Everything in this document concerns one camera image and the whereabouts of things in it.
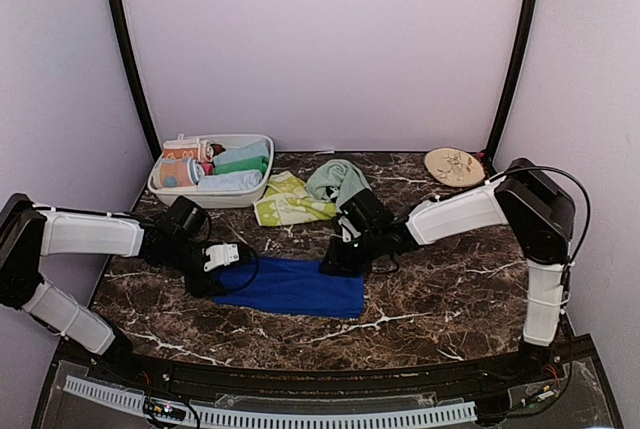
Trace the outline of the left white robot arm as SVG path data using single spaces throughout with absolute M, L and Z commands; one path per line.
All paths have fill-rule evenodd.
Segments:
M 214 271 L 238 261 L 239 249 L 233 243 L 197 241 L 207 219 L 199 205 L 183 196 L 145 219 L 42 206 L 16 193 L 1 211 L 1 303 L 102 358 L 103 370 L 120 385 L 134 384 L 141 364 L 130 355 L 127 336 L 54 286 L 41 273 L 40 262 L 58 254 L 140 258 L 180 271 L 191 295 L 213 296 L 222 289 Z

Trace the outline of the sage green towel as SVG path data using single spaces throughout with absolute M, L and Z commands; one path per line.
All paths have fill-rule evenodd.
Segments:
M 331 159 L 321 165 L 306 182 L 307 193 L 315 199 L 333 202 L 336 211 L 364 189 L 371 189 L 363 172 L 345 159 Z

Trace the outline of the yellow-green patterned towel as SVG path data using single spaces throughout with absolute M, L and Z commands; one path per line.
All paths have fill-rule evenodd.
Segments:
M 336 216 L 333 202 L 312 197 L 306 183 L 289 171 L 270 176 L 263 197 L 253 208 L 261 227 L 327 221 Z

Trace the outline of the pale blue rolled towel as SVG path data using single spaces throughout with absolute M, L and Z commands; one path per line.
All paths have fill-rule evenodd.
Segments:
M 204 192 L 242 192 L 255 189 L 263 180 L 259 170 L 203 176 L 197 189 Z

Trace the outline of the orange blue rolled towel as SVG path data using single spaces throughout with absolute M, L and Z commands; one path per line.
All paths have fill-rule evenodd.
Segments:
M 162 158 L 157 165 L 154 183 L 159 188 L 191 187 L 196 186 L 204 175 L 203 167 L 192 157 Z

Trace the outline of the white plastic basket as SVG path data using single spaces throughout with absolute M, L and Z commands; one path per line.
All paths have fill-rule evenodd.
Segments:
M 184 196 L 192 200 L 204 209 L 243 208 L 249 207 L 255 201 L 259 200 L 266 190 L 272 169 L 274 157 L 274 143 L 272 139 L 261 134 L 216 134 L 199 136 L 209 139 L 212 143 L 220 144 L 225 149 L 242 147 L 261 139 L 266 140 L 270 148 L 269 167 L 263 175 L 263 180 L 260 185 L 255 189 L 242 192 L 204 192 L 199 191 L 197 189 L 197 185 L 180 188 L 159 188 L 154 183 L 154 176 L 157 174 L 157 165 L 163 158 L 161 154 L 161 157 L 156 161 L 147 181 L 148 189 L 154 193 L 162 203 L 168 206 L 172 205 L 174 200 L 179 196 Z

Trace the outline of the pink red rolled towel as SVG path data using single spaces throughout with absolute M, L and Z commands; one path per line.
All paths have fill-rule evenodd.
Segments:
M 214 158 L 225 151 L 226 149 L 220 144 L 211 143 L 206 145 L 204 155 L 200 160 L 200 165 L 205 175 L 213 174 L 215 167 Z

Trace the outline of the green rolled towel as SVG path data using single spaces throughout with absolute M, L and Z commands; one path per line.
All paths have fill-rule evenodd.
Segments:
M 243 159 L 225 164 L 216 165 L 213 169 L 213 175 L 224 175 L 234 172 L 244 172 L 257 170 L 264 175 L 269 167 L 269 158 L 265 156 L 256 156 L 253 158 Z

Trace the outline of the cream bird-pattern plate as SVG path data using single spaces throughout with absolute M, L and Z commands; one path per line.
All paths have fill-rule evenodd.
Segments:
M 472 154 L 455 148 L 437 148 L 424 157 L 427 172 L 448 187 L 466 188 L 486 179 L 481 162 Z

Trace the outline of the orange patterned rolled towel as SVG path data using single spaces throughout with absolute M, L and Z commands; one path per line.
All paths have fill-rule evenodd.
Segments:
M 206 145 L 211 143 L 209 139 L 201 136 L 185 137 L 180 134 L 177 139 L 163 143 L 162 157 L 165 159 L 193 158 L 200 161 L 204 155 Z

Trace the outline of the light blue rolled towel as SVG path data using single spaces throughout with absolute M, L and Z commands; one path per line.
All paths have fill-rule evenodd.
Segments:
M 270 148 L 266 140 L 261 139 L 242 147 L 226 148 L 213 158 L 213 164 L 221 166 L 256 157 L 270 157 Z

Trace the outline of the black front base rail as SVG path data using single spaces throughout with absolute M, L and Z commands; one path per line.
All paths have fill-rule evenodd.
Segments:
M 63 342 L 57 348 L 43 384 L 39 402 L 46 404 L 64 387 L 67 375 L 76 370 L 82 376 L 124 388 L 141 387 L 154 395 L 177 395 L 211 400 L 217 394 L 302 399 L 373 398 L 433 393 L 440 399 L 489 399 L 506 402 L 507 393 L 550 380 L 592 378 L 597 387 L 606 384 L 595 345 L 588 335 L 571 342 L 560 342 L 554 352 L 559 357 L 555 371 L 541 370 L 522 379 L 515 373 L 517 355 L 504 353 L 491 357 L 428 364 L 367 369 L 358 357 L 353 369 L 341 369 L 339 357 L 327 370 L 312 362 L 309 369 L 239 368 L 227 362 L 188 351 L 176 345 L 161 344 L 154 354 L 136 352 L 133 360 L 143 370 L 134 381 L 114 375 L 109 369 L 92 365 L 89 355 L 76 343 Z

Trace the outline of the left black frame post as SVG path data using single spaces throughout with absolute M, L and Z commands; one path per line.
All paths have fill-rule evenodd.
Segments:
M 134 102 L 136 114 L 152 159 L 156 160 L 160 157 L 162 149 L 152 121 L 136 56 L 134 54 L 134 48 L 127 24 L 124 0 L 108 0 L 108 3 L 120 52 L 120 58 L 125 71 L 130 94 Z

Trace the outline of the black frame post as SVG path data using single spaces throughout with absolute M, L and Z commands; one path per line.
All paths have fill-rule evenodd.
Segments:
M 160 157 L 162 149 L 152 121 L 136 56 L 134 54 L 134 48 L 127 24 L 124 0 L 108 0 L 108 3 L 120 52 L 120 58 L 125 71 L 130 94 L 134 102 L 136 114 L 152 159 L 156 160 Z
M 483 150 L 485 164 L 492 166 L 506 128 L 525 59 L 537 0 L 522 0 L 513 47 L 491 130 Z

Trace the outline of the right black frame post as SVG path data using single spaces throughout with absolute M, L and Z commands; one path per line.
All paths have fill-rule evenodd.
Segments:
M 491 130 L 483 150 L 485 164 L 492 166 L 506 128 L 525 59 L 537 0 L 522 0 L 513 47 Z

